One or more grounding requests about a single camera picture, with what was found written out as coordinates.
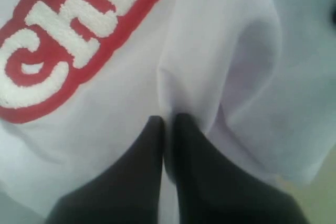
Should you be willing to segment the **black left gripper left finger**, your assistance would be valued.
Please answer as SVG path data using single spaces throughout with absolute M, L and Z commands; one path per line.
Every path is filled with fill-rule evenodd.
M 63 196 L 46 223 L 157 223 L 164 122 L 149 117 L 132 146 L 104 173 Z

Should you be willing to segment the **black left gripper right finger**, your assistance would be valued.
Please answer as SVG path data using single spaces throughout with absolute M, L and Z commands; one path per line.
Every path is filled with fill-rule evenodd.
M 180 223 L 304 223 L 290 195 L 224 157 L 189 114 L 175 117 L 172 136 Z

